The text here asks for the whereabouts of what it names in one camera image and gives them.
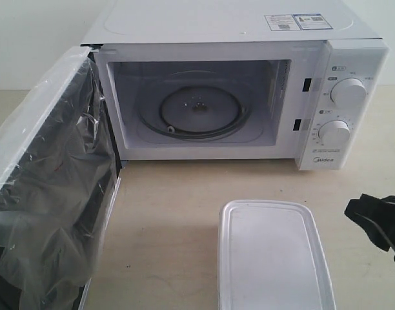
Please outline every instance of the beige countertop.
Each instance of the beige countertop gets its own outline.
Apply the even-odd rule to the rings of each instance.
[[[0,92],[0,124],[24,95]],[[395,194],[395,87],[378,88],[342,170],[300,172],[293,160],[131,162],[85,309],[217,309],[219,210],[238,199],[306,205],[338,309],[395,309],[392,253],[343,215],[361,193]]]

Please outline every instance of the barcode sticker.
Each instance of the barcode sticker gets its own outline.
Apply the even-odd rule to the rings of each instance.
[[[294,14],[293,17],[302,30],[332,29],[321,14]]]
[[[301,30],[292,15],[265,15],[271,31]]]

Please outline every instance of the microwave door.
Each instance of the microwave door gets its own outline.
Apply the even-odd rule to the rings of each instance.
[[[118,187],[90,52],[66,52],[0,128],[0,288],[17,309],[72,308]]]

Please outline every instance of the power level knob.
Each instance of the power level knob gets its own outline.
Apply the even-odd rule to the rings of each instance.
[[[318,131],[318,136],[327,147],[340,147],[350,139],[350,130],[344,121],[330,121]]]
[[[354,78],[343,79],[331,90],[331,100],[341,109],[358,107],[366,97],[363,83]]]

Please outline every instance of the plastic lid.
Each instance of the plastic lid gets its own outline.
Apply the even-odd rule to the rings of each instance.
[[[219,308],[334,310],[311,212],[297,203],[240,200],[221,213]]]

